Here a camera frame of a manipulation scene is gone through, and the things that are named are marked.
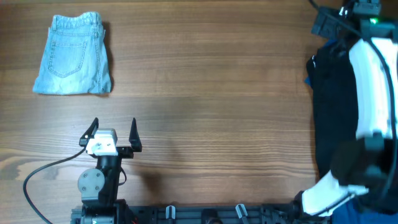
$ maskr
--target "jeans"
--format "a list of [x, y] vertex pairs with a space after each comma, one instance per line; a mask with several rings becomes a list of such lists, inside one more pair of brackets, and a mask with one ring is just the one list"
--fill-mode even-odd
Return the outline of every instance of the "jeans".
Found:
[[105, 30], [97, 12], [54, 16], [33, 92], [69, 95], [111, 91]]

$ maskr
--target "blue cloth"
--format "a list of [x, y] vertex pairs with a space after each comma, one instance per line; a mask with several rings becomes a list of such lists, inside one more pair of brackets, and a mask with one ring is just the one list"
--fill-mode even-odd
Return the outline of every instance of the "blue cloth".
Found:
[[97, 12], [54, 16], [33, 92], [69, 95], [111, 91], [105, 30]]
[[354, 200], [338, 207], [331, 217], [332, 224], [392, 224], [398, 223], [398, 215], [377, 212], [359, 213], [354, 209]]

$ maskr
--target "wooden table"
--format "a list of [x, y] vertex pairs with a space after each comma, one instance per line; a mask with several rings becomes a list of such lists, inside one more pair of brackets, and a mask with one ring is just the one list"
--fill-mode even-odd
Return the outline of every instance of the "wooden table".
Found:
[[[0, 6], [0, 223], [42, 223], [22, 193], [34, 169], [80, 150], [95, 117], [128, 145], [129, 205], [288, 202], [315, 183], [305, 63], [324, 43], [306, 1], [151, 1]], [[98, 11], [112, 93], [32, 92], [52, 16]], [[28, 191], [54, 223], [81, 206], [88, 155], [34, 176]]]

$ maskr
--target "black cloth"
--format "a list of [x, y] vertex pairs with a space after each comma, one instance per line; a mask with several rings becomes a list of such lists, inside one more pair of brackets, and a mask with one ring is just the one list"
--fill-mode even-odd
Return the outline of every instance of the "black cloth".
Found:
[[[329, 170], [337, 147], [356, 139], [358, 100], [356, 82], [349, 55], [337, 57], [331, 53], [336, 44], [319, 49], [307, 63], [313, 88], [313, 118], [315, 123], [315, 159], [320, 178]], [[374, 207], [375, 195], [361, 197], [360, 208], [372, 207], [381, 213], [398, 212], [398, 187], [391, 187], [385, 199]]]

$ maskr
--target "cable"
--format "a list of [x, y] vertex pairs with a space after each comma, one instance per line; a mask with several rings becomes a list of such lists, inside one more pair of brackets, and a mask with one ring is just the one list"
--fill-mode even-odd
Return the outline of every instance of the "cable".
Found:
[[28, 180], [29, 180], [33, 175], [35, 175], [36, 173], [38, 173], [38, 172], [41, 171], [41, 170], [44, 170], [44, 169], [46, 169], [46, 168], [48, 168], [48, 167], [50, 167], [50, 166], [54, 166], [54, 165], [57, 165], [57, 164], [60, 164], [60, 163], [63, 163], [63, 162], [66, 162], [66, 161], [69, 161], [69, 160], [71, 160], [71, 159], [74, 159], [74, 158], [78, 157], [78, 156], [79, 156], [80, 154], [82, 154], [85, 150], [86, 150], [86, 148], [82, 149], [80, 152], [76, 153], [74, 156], [71, 156], [71, 157], [68, 157], [68, 158], [66, 158], [66, 159], [62, 159], [62, 160], [60, 160], [60, 161], [52, 162], [52, 163], [50, 163], [50, 164], [44, 165], [44, 166], [42, 166], [42, 167], [36, 169], [35, 171], [31, 172], [31, 173], [26, 177], [26, 179], [25, 179], [25, 181], [24, 181], [24, 185], [23, 185], [25, 198], [26, 198], [27, 202], [29, 203], [29, 205], [33, 208], [33, 210], [37, 213], [37, 215], [38, 215], [40, 218], [43, 219], [43, 221], [44, 221], [45, 223], [47, 223], [47, 224], [52, 224], [52, 222], [50, 222], [50, 220], [46, 219], [46, 218], [44, 217], [44, 215], [36, 208], [36, 206], [33, 204], [32, 200], [30, 199], [29, 194], [27, 193], [27, 189], [26, 189]]
[[390, 96], [390, 109], [391, 109], [391, 114], [390, 114], [390, 119], [391, 119], [391, 132], [392, 132], [392, 162], [391, 162], [391, 167], [389, 170], [389, 175], [387, 177], [386, 183], [384, 184], [384, 187], [381, 190], [380, 196], [378, 200], [376, 201], [375, 204], [379, 203], [388, 193], [388, 190], [391, 187], [392, 181], [394, 179], [395, 175], [395, 169], [397, 165], [397, 155], [398, 155], [398, 145], [397, 145], [397, 131], [396, 131], [396, 106], [395, 106], [395, 94], [394, 94], [394, 86], [392, 84], [392, 78], [391, 78], [391, 72], [390, 68], [386, 62], [386, 59], [383, 57], [382, 53], [380, 50], [374, 45], [373, 41], [371, 38], [365, 38], [360, 31], [352, 28], [350, 25], [344, 23], [343, 21], [339, 20], [335, 16], [332, 16], [331, 14], [320, 10], [318, 4], [314, 2], [314, 0], [308, 0], [309, 3], [320, 13], [323, 15], [327, 16], [327, 18], [336, 21], [341, 25], [342, 27], [348, 29], [352, 33], [356, 34], [358, 37], [362, 38], [364, 41], [366, 41], [371, 48], [375, 51], [376, 55], [379, 57], [381, 64], [383, 66], [383, 69], [386, 73], [386, 78], [387, 78], [387, 83], [389, 87], [389, 96]]
[[127, 175], [122, 167], [120, 167], [120, 169], [121, 169], [121, 172], [124, 174], [124, 182], [119, 183], [119, 186], [122, 186], [127, 181]]

